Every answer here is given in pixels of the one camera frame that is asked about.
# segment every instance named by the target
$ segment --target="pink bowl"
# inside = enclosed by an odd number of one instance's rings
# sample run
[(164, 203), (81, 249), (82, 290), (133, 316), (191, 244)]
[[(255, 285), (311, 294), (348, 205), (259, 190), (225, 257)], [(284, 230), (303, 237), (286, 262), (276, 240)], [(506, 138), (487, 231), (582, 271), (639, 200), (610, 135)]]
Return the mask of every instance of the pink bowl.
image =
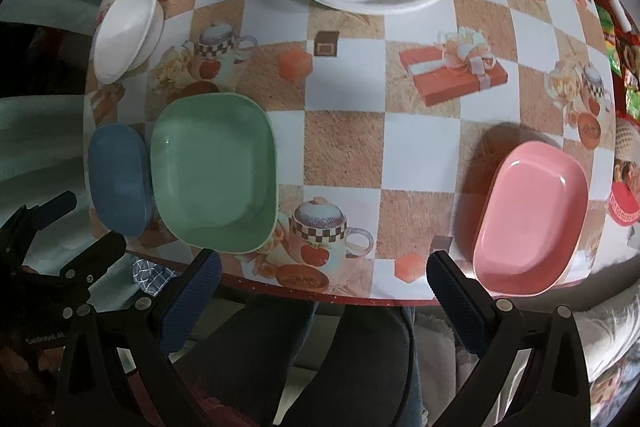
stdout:
[(516, 147), (494, 178), (476, 245), (474, 272), (488, 291), (538, 295), (571, 261), (587, 211), (580, 164), (544, 142)]

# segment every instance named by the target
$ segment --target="green bowl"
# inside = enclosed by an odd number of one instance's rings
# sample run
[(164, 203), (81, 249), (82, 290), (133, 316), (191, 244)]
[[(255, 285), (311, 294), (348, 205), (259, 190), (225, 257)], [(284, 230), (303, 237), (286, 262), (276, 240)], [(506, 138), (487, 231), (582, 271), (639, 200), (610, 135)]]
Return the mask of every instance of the green bowl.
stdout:
[(245, 96), (207, 93), (169, 105), (154, 127), (151, 177), (164, 224), (190, 245), (246, 253), (273, 233), (273, 131)]

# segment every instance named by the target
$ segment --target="printed tablecloth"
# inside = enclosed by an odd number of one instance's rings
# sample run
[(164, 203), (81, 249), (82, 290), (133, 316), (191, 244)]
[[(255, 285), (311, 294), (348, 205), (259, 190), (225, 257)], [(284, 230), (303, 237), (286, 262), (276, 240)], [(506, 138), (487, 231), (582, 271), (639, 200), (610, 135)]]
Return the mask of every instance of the printed tablecloth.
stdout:
[[(162, 110), (184, 96), (235, 91), (257, 102), (276, 137), (278, 224), (260, 250), (221, 253), (224, 283), (342, 303), (434, 302), (428, 254), (445, 248), (472, 273), (494, 172), (530, 139), (584, 168), (588, 212), (560, 282), (590, 272), (615, 139), (591, 0), (442, 0), (393, 16), (310, 0), (159, 1), (164, 29), (144, 64), (102, 86), (90, 63), (85, 149), (113, 122), (149, 144)], [(199, 250), (157, 211), (128, 248), (184, 263)]]

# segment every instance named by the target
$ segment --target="metal screw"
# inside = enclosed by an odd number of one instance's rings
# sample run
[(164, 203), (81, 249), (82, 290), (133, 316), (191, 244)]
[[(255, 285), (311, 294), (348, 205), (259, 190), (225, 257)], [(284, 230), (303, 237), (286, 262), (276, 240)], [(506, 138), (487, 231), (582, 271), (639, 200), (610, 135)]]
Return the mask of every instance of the metal screw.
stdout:
[(141, 297), (136, 301), (137, 310), (146, 310), (151, 306), (151, 299), (149, 297)]
[(89, 304), (82, 304), (78, 306), (78, 311), (77, 311), (78, 317), (84, 317), (90, 311), (91, 311), (91, 306), (89, 306)]
[(564, 317), (566, 319), (571, 317), (571, 310), (566, 306), (558, 306), (557, 309), (558, 309), (558, 315), (560, 315), (561, 317)]
[(513, 304), (509, 299), (498, 299), (495, 305), (501, 312), (510, 312), (513, 310)]

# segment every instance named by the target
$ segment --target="blue bowl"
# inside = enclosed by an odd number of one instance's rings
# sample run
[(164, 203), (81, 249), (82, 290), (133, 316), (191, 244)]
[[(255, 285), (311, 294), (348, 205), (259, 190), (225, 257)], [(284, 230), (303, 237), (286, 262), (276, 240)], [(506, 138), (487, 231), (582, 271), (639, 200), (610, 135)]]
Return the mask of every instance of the blue bowl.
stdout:
[(89, 142), (88, 160), (91, 197), (101, 222), (126, 237), (138, 237), (153, 211), (142, 138), (126, 125), (98, 127)]

